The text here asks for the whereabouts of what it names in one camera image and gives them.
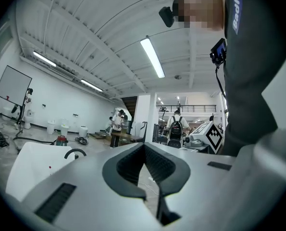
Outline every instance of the ceiling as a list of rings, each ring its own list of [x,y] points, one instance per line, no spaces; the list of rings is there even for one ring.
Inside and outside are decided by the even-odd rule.
[[[36,50],[101,88],[108,99],[141,93],[216,91],[209,53],[223,32],[167,28],[158,15],[173,0],[17,0],[22,56],[46,67]],[[140,40],[148,35],[165,72],[159,79]],[[224,75],[219,71],[224,85]]]
[[[181,105],[185,105],[187,100],[186,96],[179,96],[170,93],[162,93],[159,94],[158,97],[161,99],[161,101],[157,99],[157,105],[162,105],[161,102],[163,102],[163,105],[177,105],[178,101],[180,101]]]

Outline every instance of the white bucket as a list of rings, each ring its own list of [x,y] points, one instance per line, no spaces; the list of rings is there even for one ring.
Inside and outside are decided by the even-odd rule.
[[[67,137],[68,129],[69,129],[69,126],[61,125],[61,135]]]
[[[8,107],[3,107],[3,112],[2,114],[5,116],[11,117],[12,109]],[[3,116],[4,121],[10,121],[10,118]]]
[[[55,120],[48,121],[48,126],[47,126],[47,133],[48,134],[53,134],[54,133],[54,126],[55,126]]]
[[[80,137],[83,137],[83,138],[87,137],[87,130],[88,130],[87,127],[80,126],[80,128],[79,128]]]

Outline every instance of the camera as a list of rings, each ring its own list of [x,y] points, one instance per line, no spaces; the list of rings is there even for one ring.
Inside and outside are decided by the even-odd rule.
[[[174,15],[170,7],[163,7],[159,11],[159,15],[167,27],[171,27],[174,23]]]
[[[218,67],[226,60],[226,41],[221,38],[211,49],[210,57],[212,62]]]

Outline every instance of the whiteboard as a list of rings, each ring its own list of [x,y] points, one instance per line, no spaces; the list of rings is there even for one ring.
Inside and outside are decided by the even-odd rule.
[[[32,78],[7,66],[0,79],[0,97],[22,106]]]

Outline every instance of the balcony railing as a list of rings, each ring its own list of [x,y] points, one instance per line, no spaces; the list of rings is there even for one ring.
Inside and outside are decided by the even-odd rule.
[[[178,108],[180,112],[216,112],[216,105],[157,105],[157,110],[163,112],[175,112]]]

